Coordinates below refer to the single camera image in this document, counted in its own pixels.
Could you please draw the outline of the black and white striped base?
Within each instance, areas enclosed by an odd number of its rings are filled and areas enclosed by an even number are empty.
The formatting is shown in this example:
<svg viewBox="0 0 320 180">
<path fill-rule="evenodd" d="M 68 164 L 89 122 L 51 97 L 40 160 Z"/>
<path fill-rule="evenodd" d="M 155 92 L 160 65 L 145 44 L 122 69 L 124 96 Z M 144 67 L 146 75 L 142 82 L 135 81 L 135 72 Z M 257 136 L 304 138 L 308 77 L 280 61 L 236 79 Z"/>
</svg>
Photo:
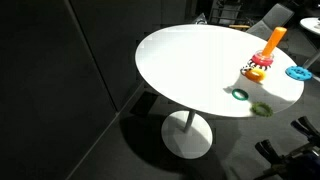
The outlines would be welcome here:
<svg viewBox="0 0 320 180">
<path fill-rule="evenodd" d="M 256 64 L 252 59 L 250 59 L 248 62 L 247 62 L 247 65 L 253 69 L 253 68 L 259 68 L 259 69 L 262 69 L 263 71 L 267 71 L 268 69 L 271 68 L 271 65 L 269 66 L 262 66 L 262 65 L 258 65 Z"/>
</svg>

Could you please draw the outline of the grey chair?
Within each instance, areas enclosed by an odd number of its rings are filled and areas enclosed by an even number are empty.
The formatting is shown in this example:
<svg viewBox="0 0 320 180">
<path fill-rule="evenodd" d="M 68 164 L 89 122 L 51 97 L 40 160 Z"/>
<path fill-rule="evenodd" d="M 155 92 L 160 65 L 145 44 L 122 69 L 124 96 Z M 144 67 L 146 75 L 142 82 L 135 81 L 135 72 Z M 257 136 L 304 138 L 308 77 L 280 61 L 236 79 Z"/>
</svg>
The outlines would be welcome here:
<svg viewBox="0 0 320 180">
<path fill-rule="evenodd" d="M 294 15 L 286 6 L 277 3 L 256 24 L 251 26 L 247 33 L 268 40 L 276 27 L 283 27 Z"/>
</svg>

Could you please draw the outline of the white round table pedestal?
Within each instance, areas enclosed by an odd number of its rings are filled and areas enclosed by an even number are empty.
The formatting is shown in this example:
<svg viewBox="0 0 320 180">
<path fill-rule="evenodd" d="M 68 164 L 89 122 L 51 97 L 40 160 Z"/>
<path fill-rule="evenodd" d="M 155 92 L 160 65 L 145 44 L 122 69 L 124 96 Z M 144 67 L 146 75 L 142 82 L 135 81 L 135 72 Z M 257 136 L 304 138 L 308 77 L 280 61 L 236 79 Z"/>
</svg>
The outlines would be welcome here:
<svg viewBox="0 0 320 180">
<path fill-rule="evenodd" d="M 209 124 L 194 110 L 170 114 L 162 124 L 161 136 L 165 146 L 184 159 L 202 157 L 211 148 L 213 140 Z"/>
</svg>

